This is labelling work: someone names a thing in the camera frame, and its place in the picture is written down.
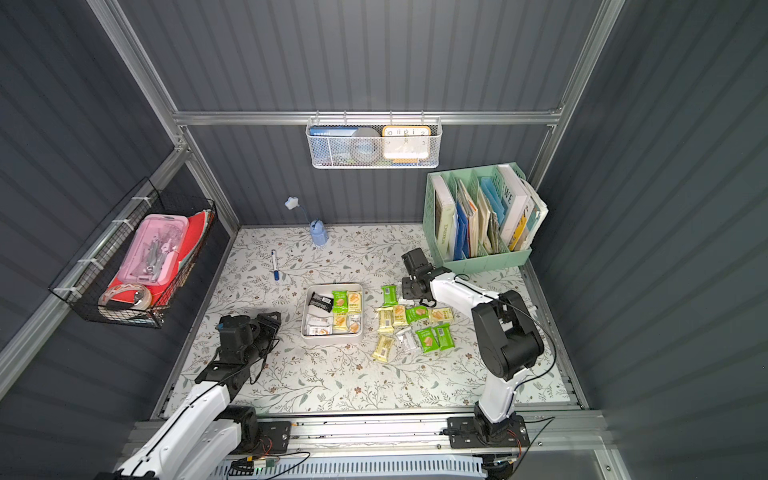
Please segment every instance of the snack package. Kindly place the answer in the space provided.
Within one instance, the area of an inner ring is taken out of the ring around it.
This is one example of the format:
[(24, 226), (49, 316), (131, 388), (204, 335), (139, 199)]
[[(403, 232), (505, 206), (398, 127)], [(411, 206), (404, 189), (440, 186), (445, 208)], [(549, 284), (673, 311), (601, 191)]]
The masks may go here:
[(392, 326), (395, 328), (399, 326), (408, 326), (408, 321), (406, 320), (406, 306), (405, 305), (395, 305), (392, 307), (392, 312), (395, 315), (394, 321), (392, 321)]
[(346, 308), (348, 313), (362, 313), (362, 292), (347, 292)]
[(347, 310), (346, 292), (333, 292), (333, 312), (346, 313)]
[(377, 310), (379, 311), (379, 333), (394, 333), (395, 327), (393, 323), (395, 316), (392, 313), (392, 307), (383, 306)]
[(421, 329), (416, 332), (416, 335), (419, 336), (419, 342), (422, 344), (422, 352), (429, 353), (440, 349), (440, 344), (431, 328)]
[(429, 311), (425, 306), (414, 306), (406, 309), (406, 321), (408, 323), (414, 323), (425, 318), (429, 318)]
[(379, 335), (379, 343), (376, 344), (376, 350), (371, 356), (380, 362), (389, 362), (389, 351), (392, 350), (392, 344), (395, 342), (391, 336)]
[(397, 305), (397, 285), (385, 285), (382, 290), (384, 291), (384, 304), (382, 306)]
[(429, 320), (433, 323), (450, 323), (453, 320), (453, 310), (451, 307), (433, 308), (429, 310)]
[(419, 348), (419, 346), (416, 345), (416, 341), (413, 339), (412, 331), (411, 327), (407, 326), (395, 334), (397, 340), (400, 341), (400, 346), (402, 347), (403, 352), (410, 352), (411, 350)]
[(333, 332), (344, 333), (349, 330), (346, 325), (346, 313), (334, 313), (333, 314)]
[(453, 337), (451, 336), (450, 325), (443, 323), (437, 326), (433, 326), (432, 330), (435, 331), (435, 336), (440, 343), (440, 350), (452, 349), (456, 345), (453, 343)]
[(326, 312), (330, 312), (333, 308), (333, 299), (313, 292), (312, 298), (310, 298), (310, 305), (314, 305)]
[(360, 314), (350, 313), (346, 316), (346, 324), (349, 327), (349, 333), (358, 333), (360, 331)]
[(306, 334), (308, 336), (330, 335), (331, 331), (330, 318), (318, 318), (311, 315), (306, 316)]

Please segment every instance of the book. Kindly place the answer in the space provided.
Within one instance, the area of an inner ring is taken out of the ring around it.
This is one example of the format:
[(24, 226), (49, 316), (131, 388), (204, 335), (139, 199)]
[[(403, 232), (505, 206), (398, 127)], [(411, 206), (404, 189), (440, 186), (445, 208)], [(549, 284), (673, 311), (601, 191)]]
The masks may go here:
[(493, 213), (493, 210), (491, 209), (491, 203), (488, 201), (488, 198), (480, 188), (478, 188), (477, 198), (478, 214), (480, 216), (480, 244), (483, 246), (483, 248), (485, 248), (486, 252), (491, 253), (492, 247), (491, 239), (488, 236), (488, 224), (491, 221), (491, 214)]
[(464, 209), (464, 214), (467, 216), (467, 242), (469, 245), (467, 258), (473, 258), (480, 253), (480, 216), (475, 201), (469, 195), (464, 182), (460, 179), (456, 187), (456, 197), (462, 202), (462, 209)]
[(507, 212), (504, 221), (501, 222), (501, 236), (504, 245), (513, 245), (519, 240), (522, 228), (525, 228), (523, 215), (528, 207), (528, 214), (533, 209), (531, 196), (523, 185), (523, 180), (518, 177), (509, 165), (497, 165), (491, 177), (494, 187), (502, 202), (506, 205)]
[(541, 223), (549, 213), (547, 204), (545, 204), (541, 197), (538, 196), (536, 190), (534, 190), (534, 188), (526, 181), (524, 181), (523, 184), (528, 190), (528, 193), (531, 195), (534, 206), (533, 211), (531, 212), (531, 218), (528, 219), (528, 222), (525, 225), (525, 230), (523, 231), (523, 234), (518, 241), (518, 245), (515, 247), (515, 250), (518, 251), (531, 248), (531, 243), (533, 242), (536, 232), (538, 232), (538, 229), (541, 227)]
[(442, 176), (431, 178), (435, 188), (435, 242), (440, 255), (449, 258), (451, 237), (455, 236), (456, 202)]

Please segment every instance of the gray corrugated wall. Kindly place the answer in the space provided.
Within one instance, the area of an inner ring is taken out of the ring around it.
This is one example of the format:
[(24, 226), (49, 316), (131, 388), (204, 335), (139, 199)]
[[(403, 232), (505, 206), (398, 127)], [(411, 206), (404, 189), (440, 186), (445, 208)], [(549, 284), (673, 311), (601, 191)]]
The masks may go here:
[(768, 467), (768, 3), (630, 2), (533, 263), (633, 478)]
[[(548, 110), (599, 0), (121, 2), (181, 110)], [(316, 170), (302, 127), (191, 127), (240, 221), (420, 221), (427, 170)], [(444, 127), (438, 170), (533, 164), (546, 127)]]
[[(171, 144), (85, 2), (0, 1), (0, 348), (101, 218)], [(186, 168), (169, 186), (200, 189)], [(65, 318), (0, 401), (0, 476), (93, 478), (147, 419), (227, 232), (162, 330)]]
[[(191, 127), (217, 179), (245, 225), (305, 223), (288, 210), (298, 197), (326, 223), (420, 222), (426, 175), (433, 170), (318, 170), (310, 164), (304, 127)], [(533, 164), (544, 125), (443, 128), (437, 170)]]
[(84, 2), (0, 2), (0, 346), (170, 152)]

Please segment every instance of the vent grille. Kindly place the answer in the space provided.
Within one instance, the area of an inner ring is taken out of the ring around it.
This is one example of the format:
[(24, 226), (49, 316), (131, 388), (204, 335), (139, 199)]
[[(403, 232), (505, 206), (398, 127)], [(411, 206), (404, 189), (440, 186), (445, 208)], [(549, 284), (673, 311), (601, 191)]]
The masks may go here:
[(285, 472), (301, 458), (282, 458), (275, 467), (263, 468), (252, 475), (232, 472), (227, 477), (230, 462), (221, 462), (209, 480), (241, 478), (259, 480), (272, 475), (281, 478), (368, 478), (377, 476), (485, 478), (481, 458), (468, 455), (408, 455), (382, 457), (328, 457), (310, 458), (290, 472)]

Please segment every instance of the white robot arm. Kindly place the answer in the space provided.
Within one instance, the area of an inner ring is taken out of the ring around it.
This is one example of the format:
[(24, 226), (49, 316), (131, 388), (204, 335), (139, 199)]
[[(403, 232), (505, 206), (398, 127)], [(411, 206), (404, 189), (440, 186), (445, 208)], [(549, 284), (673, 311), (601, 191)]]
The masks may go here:
[(435, 268), (420, 248), (402, 258), (409, 274), (402, 279), (404, 298), (427, 306), (446, 303), (475, 324), (480, 357), (491, 375), (475, 404), (473, 433), (488, 445), (506, 437), (509, 429), (519, 431), (522, 417), (515, 415), (515, 390), (544, 353), (544, 342), (520, 294), (484, 290), (447, 268)]

